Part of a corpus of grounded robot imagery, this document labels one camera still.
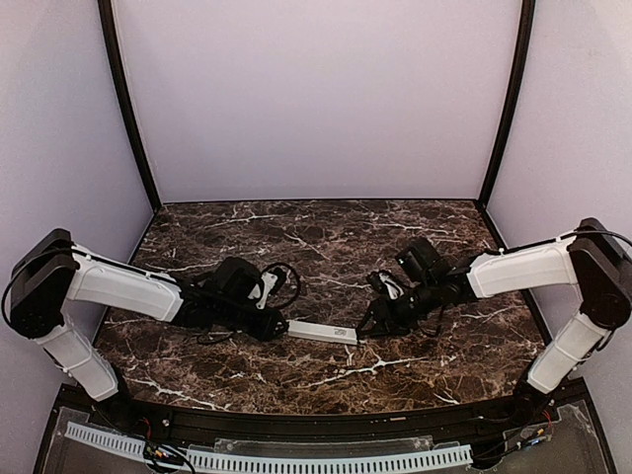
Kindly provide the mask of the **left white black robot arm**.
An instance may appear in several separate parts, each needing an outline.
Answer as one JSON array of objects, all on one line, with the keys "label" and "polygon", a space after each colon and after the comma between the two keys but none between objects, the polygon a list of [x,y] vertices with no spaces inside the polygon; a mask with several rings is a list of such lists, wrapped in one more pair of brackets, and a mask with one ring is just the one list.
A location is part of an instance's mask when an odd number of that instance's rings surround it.
[{"label": "left white black robot arm", "polygon": [[66,302],[97,303],[181,328],[221,326],[267,342],[288,329],[280,308],[268,303],[284,282],[277,266],[261,271],[235,257],[190,278],[145,271],[97,255],[57,228],[13,268],[1,297],[1,314],[13,331],[41,346],[90,398],[104,402],[121,393],[122,382],[64,314]]}]

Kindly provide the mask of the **white remote control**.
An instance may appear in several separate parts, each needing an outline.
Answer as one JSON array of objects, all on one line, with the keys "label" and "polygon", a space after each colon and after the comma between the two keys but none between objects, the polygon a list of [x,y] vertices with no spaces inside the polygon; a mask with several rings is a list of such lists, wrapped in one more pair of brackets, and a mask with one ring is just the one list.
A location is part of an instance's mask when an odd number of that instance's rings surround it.
[{"label": "white remote control", "polygon": [[357,344],[356,330],[353,328],[289,321],[287,333],[293,338],[305,340],[352,346]]}]

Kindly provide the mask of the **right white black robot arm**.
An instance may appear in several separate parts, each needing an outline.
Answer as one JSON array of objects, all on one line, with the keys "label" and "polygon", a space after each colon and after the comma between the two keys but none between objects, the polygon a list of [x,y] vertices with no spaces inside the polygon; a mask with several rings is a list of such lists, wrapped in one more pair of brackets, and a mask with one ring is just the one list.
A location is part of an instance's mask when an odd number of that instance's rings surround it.
[{"label": "right white black robot arm", "polygon": [[525,424],[593,353],[601,351],[631,318],[631,240],[593,217],[557,237],[485,250],[451,264],[426,238],[408,244],[395,259],[409,279],[387,271],[366,280],[377,296],[355,328],[358,339],[406,336],[422,320],[449,306],[537,288],[567,285],[581,301],[566,325],[522,372],[507,415]]}]

